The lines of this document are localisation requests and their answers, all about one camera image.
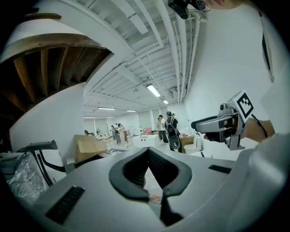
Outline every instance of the pink object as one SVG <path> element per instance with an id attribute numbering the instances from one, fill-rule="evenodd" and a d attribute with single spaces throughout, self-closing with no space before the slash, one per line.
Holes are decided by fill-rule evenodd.
<path id="1" fill-rule="evenodd" d="M 151 131 L 152 131 L 152 127 L 147 127 L 147 128 L 143 131 L 143 134 L 144 134 L 144 135 L 151 135 Z"/>

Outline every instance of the person wearing backpack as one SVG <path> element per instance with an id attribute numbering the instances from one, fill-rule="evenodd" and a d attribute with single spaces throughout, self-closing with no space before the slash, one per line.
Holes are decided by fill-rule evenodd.
<path id="1" fill-rule="evenodd" d="M 167 120 L 165 122 L 165 128 L 167 130 L 167 134 L 169 137 L 170 150 L 175 151 L 175 149 L 177 149 L 178 152 L 181 153 L 182 146 L 181 146 L 181 141 L 179 138 L 180 133 L 177 129 L 178 121 L 177 119 L 172 117 L 172 114 L 170 111 L 167 111 L 166 115 L 167 115 Z"/>

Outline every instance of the cardboard box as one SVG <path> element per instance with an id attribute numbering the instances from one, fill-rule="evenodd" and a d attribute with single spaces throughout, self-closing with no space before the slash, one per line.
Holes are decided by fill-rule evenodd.
<path id="1" fill-rule="evenodd" d="M 92 135 L 75 135 L 77 162 L 89 159 L 100 153 L 108 154 L 106 142 Z"/>
<path id="2" fill-rule="evenodd" d="M 182 145 L 182 153 L 185 153 L 184 146 L 189 145 L 189 144 L 194 144 L 194 136 L 191 137 L 185 137 L 185 138 L 180 138 L 181 145 Z"/>

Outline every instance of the plastic bag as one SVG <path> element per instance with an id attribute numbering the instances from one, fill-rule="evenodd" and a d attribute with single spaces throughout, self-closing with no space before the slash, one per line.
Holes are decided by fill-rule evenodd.
<path id="1" fill-rule="evenodd" d="M 7 181 L 7 184 L 10 186 L 15 197 L 31 205 L 47 189 L 37 162 L 29 152 L 23 154 L 21 163 L 15 171 L 13 178 Z"/>

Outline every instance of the black cable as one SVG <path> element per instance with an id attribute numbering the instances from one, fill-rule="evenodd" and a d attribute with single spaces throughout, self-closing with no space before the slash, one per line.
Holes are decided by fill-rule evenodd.
<path id="1" fill-rule="evenodd" d="M 252 117 L 256 120 L 256 122 L 258 123 L 258 125 L 263 129 L 265 137 L 268 138 L 268 134 L 265 130 L 265 128 L 262 126 L 262 124 L 260 123 L 260 121 L 252 114 Z"/>

